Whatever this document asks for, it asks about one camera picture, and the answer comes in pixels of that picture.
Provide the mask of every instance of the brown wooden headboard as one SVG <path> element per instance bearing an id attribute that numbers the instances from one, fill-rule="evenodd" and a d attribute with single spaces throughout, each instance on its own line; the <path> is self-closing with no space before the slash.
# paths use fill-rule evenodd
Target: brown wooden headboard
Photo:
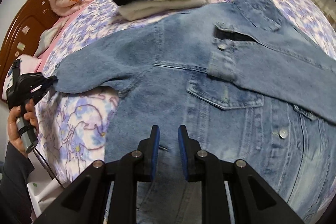
<path id="1" fill-rule="evenodd" d="M 21 54 L 34 55 L 43 31 L 50 29 L 59 16 L 49 0 L 28 0 L 12 21 L 0 50 L 0 90 L 14 60 Z"/>

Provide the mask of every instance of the hand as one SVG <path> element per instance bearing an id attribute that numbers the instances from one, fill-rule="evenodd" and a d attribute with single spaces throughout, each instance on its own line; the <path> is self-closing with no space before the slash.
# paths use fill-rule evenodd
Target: hand
<path id="1" fill-rule="evenodd" d="M 30 124 L 36 127 L 36 135 L 39 133 L 39 124 L 37 122 L 37 117 L 35 115 L 34 101 L 30 99 L 29 103 L 26 104 L 27 113 L 24 115 L 24 119 L 30 122 Z M 18 150 L 20 153 L 28 158 L 26 150 L 23 146 L 23 142 L 19 136 L 19 132 L 16 125 L 16 118 L 20 116 L 21 107 L 13 107 L 8 116 L 7 128 L 8 128 L 8 137 L 11 144 Z"/>

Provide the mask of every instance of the purple floral bed sheet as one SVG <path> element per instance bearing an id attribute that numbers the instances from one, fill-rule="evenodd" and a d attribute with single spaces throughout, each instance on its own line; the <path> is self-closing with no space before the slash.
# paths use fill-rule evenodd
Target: purple floral bed sheet
<path id="1" fill-rule="evenodd" d="M 222 2 L 231 0 L 210 0 Z M 273 0 L 282 13 L 336 59 L 336 34 L 310 0 Z M 127 22 L 111 0 L 94 0 L 65 30 L 43 69 L 50 76 L 65 56 L 113 32 L 139 28 L 174 12 Z M 117 109 L 110 88 L 78 95 L 47 94 L 36 106 L 40 134 L 37 149 L 64 180 L 73 181 L 92 161 L 104 159 L 105 135 Z"/>

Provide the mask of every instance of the blue denim jacket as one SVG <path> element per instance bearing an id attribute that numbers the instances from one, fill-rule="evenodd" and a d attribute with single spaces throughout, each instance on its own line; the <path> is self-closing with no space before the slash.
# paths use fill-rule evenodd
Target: blue denim jacket
<path id="1" fill-rule="evenodd" d="M 57 91 L 118 91 L 105 161 L 160 126 L 157 176 L 138 189 L 139 223 L 200 223 L 177 129 L 223 160 L 245 159 L 306 222 L 336 176 L 336 62 L 271 0 L 235 0 L 106 36 L 64 58 Z"/>

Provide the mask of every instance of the black cable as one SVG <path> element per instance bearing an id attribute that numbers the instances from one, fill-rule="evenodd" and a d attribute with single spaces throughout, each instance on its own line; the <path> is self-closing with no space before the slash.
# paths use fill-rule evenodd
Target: black cable
<path id="1" fill-rule="evenodd" d="M 61 184 L 61 182 L 59 181 L 59 179 L 56 177 L 55 173 L 52 171 L 52 169 L 50 168 L 49 164 L 47 163 L 47 161 L 45 160 L 45 158 L 41 155 L 41 153 L 36 149 L 34 148 L 34 152 L 37 152 L 38 155 L 43 159 L 43 161 L 45 162 L 45 164 L 47 165 L 49 171 L 52 173 L 52 175 L 55 177 L 55 179 L 57 180 L 57 182 L 59 183 L 59 185 L 61 186 L 62 189 L 65 189 L 64 186 Z"/>

